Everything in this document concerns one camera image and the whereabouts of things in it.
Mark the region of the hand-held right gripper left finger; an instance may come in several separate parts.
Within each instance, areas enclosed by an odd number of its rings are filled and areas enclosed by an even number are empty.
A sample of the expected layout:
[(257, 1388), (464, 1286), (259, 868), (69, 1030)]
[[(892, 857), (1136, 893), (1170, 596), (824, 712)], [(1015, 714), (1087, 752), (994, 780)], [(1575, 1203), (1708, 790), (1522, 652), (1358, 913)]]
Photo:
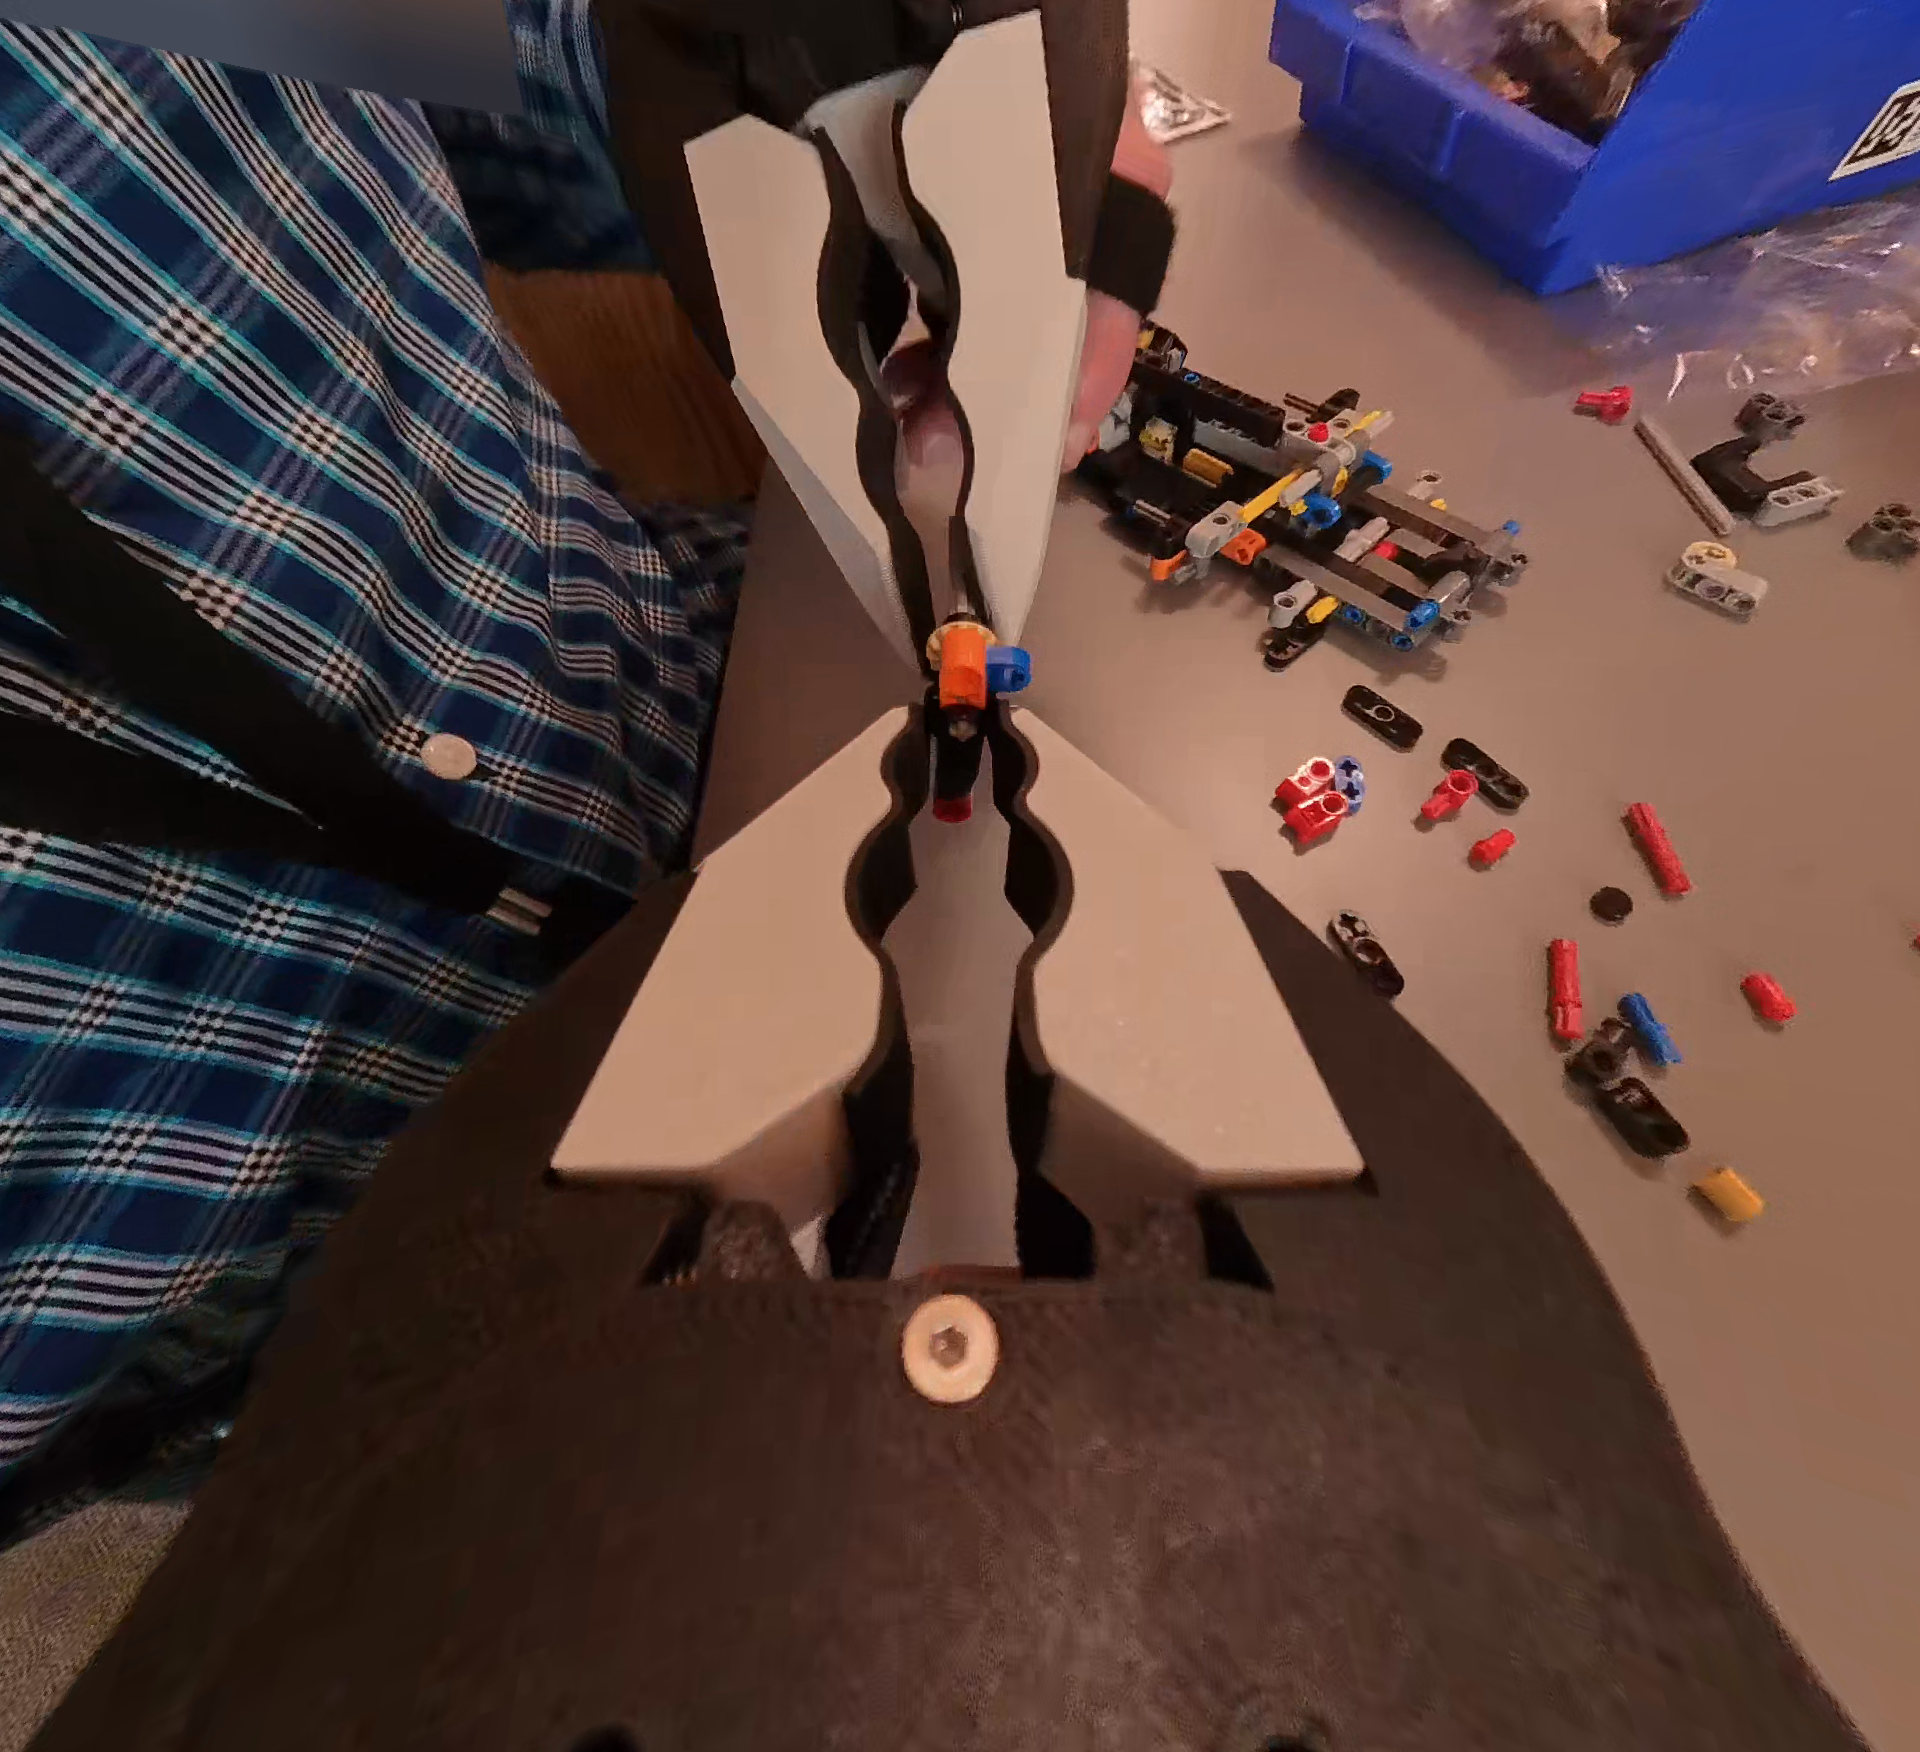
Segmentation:
[(883, 939), (915, 893), (927, 785), (909, 703), (707, 852), (551, 1155), (557, 1179), (820, 1219), (836, 1278), (893, 1273), (920, 1150)]

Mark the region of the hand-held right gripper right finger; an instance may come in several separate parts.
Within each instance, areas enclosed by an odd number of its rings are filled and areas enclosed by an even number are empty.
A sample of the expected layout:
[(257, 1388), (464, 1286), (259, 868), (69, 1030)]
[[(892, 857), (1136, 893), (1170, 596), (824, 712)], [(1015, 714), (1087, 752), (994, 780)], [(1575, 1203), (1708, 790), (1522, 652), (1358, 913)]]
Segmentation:
[(1238, 1202), (1366, 1187), (1246, 918), (1262, 887), (1026, 710), (999, 719), (993, 794), (1029, 932), (1006, 1056), (1021, 1273), (1089, 1278), (1158, 1207), (1237, 1267)]

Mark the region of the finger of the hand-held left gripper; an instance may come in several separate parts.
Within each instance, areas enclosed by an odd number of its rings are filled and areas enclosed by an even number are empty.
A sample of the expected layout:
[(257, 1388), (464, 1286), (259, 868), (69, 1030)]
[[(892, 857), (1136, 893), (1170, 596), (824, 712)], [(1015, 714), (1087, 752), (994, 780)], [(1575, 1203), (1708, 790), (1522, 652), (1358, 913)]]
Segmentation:
[(964, 519), (988, 623), (1025, 644), (1084, 337), (1068, 274), (1038, 12), (964, 32), (899, 121), (908, 197), (954, 284), (948, 390), (971, 444)]
[(948, 243), (908, 176), (901, 117), (738, 117), (691, 141), (689, 177), (731, 392), (854, 599), (929, 676), (937, 611), (901, 500), (911, 449), (885, 379), (913, 313), (948, 334)]

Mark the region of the small lego axle assembly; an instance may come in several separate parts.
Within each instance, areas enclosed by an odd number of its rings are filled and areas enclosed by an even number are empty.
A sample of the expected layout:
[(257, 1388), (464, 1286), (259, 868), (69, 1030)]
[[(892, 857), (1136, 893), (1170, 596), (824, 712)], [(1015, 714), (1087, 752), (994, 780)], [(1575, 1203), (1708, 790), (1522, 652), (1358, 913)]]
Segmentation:
[(948, 612), (927, 638), (931, 677), (924, 701), (929, 809), (942, 825), (971, 816), (981, 765), (1002, 732), (1006, 700), (1032, 684), (1026, 648), (1001, 641), (971, 611)]

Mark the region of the scattered small lego connectors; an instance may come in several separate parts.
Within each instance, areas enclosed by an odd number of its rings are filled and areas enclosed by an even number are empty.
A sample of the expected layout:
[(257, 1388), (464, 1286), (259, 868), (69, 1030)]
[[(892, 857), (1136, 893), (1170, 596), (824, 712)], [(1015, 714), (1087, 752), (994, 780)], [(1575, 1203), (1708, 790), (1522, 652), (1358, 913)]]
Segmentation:
[[(1364, 722), (1393, 727), (1397, 714), (1377, 696), (1362, 703), (1350, 696), (1347, 707)], [(1419, 823), (1434, 826), (1457, 814), (1477, 797), (1495, 787), (1491, 763), (1466, 765), (1461, 754), (1448, 767), (1419, 807)], [(1315, 847), (1364, 807), (1366, 774), (1354, 756), (1309, 756), (1282, 777), (1270, 797), (1282, 829), (1299, 847)], [(1624, 829), (1654, 873), (1661, 898), (1679, 898), (1691, 892), (1691, 880), (1676, 852), (1666, 825), (1645, 804), (1628, 804)], [(1468, 850), (1475, 871), (1488, 871), (1517, 836), (1500, 829), (1480, 839)], [(1397, 1000), (1403, 995), (1403, 971), (1393, 963), (1379, 936), (1358, 913), (1342, 910), (1327, 926), (1330, 945), (1354, 971), (1381, 999)], [(1669, 1116), (1666, 1103), (1643, 1079), (1634, 1073), (1635, 1056), (1659, 1067), (1679, 1062), (1667, 1026), (1659, 1020), (1643, 995), (1625, 995), (1614, 1014), (1584, 1026), (1584, 1006), (1578, 981), (1578, 954), (1572, 939), (1555, 938), (1547, 947), (1549, 979), (1549, 1039), (1565, 1052), (1562, 1070), (1572, 1093), (1590, 1105), (1615, 1134), (1625, 1150), (1647, 1163), (1676, 1159), (1689, 1150), (1685, 1129)], [(1751, 971), (1741, 977), (1741, 995), (1764, 1025), (1786, 1025), (1794, 1017), (1791, 996), (1771, 973)], [(1699, 1177), (1691, 1198), (1723, 1226), (1741, 1227), (1764, 1212), (1760, 1194), (1734, 1167), (1720, 1165)]]

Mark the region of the lego car chassis model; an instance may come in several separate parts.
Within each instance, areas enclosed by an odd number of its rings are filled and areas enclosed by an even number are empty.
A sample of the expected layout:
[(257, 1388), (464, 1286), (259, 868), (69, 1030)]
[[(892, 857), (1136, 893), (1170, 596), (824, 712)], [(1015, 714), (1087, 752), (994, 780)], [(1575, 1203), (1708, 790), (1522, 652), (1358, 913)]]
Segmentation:
[(1075, 477), (1150, 587), (1259, 581), (1269, 669), (1332, 630), (1403, 660), (1459, 640), (1531, 558), (1517, 521), (1475, 522), (1438, 479), (1402, 479), (1379, 449), (1392, 419), (1356, 390), (1264, 400), (1195, 372), (1172, 326), (1144, 322)]

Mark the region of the long grey lego axle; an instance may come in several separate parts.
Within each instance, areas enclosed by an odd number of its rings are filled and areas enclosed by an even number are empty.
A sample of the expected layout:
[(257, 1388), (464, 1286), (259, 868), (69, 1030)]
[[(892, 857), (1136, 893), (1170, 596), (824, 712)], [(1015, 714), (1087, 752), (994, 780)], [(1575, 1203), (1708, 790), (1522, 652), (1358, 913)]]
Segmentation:
[(1702, 521), (1714, 538), (1725, 538), (1734, 530), (1731, 509), (1718, 498), (1707, 477), (1691, 468), (1691, 459), (1682, 453), (1667, 429), (1651, 417), (1634, 419), (1634, 435), (1651, 453), (1656, 464), (1667, 475), (1667, 481), (1682, 494), (1691, 514)]

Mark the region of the black angled lego beam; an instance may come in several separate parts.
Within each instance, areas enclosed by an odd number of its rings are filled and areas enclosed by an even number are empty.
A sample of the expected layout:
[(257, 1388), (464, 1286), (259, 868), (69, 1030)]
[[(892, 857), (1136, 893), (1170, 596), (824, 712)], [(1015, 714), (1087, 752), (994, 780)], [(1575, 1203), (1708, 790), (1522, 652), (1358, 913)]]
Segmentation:
[(1708, 491), (1737, 517), (1757, 517), (1775, 491), (1794, 486), (1803, 475), (1791, 468), (1763, 466), (1753, 470), (1753, 458), (1771, 439), (1738, 435), (1702, 449), (1691, 458), (1691, 470)]

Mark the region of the person's left hand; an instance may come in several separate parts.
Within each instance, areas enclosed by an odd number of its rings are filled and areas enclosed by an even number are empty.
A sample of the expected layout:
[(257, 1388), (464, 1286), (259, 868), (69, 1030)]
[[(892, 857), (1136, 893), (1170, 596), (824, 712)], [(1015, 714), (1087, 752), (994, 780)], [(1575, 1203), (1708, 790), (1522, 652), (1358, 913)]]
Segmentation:
[[(1136, 98), (1123, 109), (1112, 160), (1112, 176), (1166, 200), (1172, 161), (1151, 140)], [(1140, 313), (1092, 287), (1087, 289), (1079, 379), (1064, 433), (1061, 473), (1068, 473), (1090, 447), (1097, 427), (1121, 393), (1132, 372)]]

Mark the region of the small printed marker sticker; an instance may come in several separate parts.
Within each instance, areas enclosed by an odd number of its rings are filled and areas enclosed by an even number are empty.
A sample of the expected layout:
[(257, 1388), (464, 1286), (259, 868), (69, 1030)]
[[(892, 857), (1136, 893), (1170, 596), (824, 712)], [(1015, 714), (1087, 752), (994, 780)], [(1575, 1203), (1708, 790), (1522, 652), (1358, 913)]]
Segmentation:
[(1221, 130), (1233, 110), (1140, 59), (1132, 62), (1133, 100), (1142, 130), (1159, 147)]

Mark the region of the person's plaid shirt torso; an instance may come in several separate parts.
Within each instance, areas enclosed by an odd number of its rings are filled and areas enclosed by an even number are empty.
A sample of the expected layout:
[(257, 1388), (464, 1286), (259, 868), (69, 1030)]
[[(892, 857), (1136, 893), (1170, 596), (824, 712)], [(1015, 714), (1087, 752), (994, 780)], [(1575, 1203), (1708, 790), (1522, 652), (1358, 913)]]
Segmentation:
[[(502, 328), (421, 106), (4, 25), (4, 758), (318, 820), (64, 612), (151, 579), (511, 902), (683, 859), (748, 540), (631, 509)], [(4, 1545), (180, 1498), (323, 1233), (567, 956), (348, 868), (4, 820)]]

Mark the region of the blue bin with label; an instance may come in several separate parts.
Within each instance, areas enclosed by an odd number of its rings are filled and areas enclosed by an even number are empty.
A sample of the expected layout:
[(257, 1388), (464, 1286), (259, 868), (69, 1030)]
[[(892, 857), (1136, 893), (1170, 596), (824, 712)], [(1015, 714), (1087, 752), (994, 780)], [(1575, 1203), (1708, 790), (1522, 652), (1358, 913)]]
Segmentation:
[(1702, 0), (1593, 147), (1359, 2), (1275, 4), (1304, 131), (1534, 295), (1916, 185), (1918, 0)]

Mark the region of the grey beam with tan gear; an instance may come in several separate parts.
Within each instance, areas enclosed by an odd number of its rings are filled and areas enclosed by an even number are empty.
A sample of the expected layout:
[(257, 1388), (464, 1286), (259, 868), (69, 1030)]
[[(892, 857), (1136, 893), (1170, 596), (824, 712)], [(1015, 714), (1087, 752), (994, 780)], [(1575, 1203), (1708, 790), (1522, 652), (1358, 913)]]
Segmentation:
[(1738, 623), (1751, 622), (1763, 609), (1771, 589), (1768, 579), (1744, 569), (1720, 540), (1691, 540), (1667, 565), (1666, 587)]

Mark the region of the clear plastic bag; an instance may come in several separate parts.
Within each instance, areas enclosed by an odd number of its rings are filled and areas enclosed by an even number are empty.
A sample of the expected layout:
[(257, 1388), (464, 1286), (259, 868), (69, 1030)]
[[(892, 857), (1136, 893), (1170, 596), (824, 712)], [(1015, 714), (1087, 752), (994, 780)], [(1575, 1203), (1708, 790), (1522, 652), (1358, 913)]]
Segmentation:
[(1605, 269), (1571, 328), (1677, 395), (1805, 400), (1918, 370), (1918, 189), (1643, 269)]

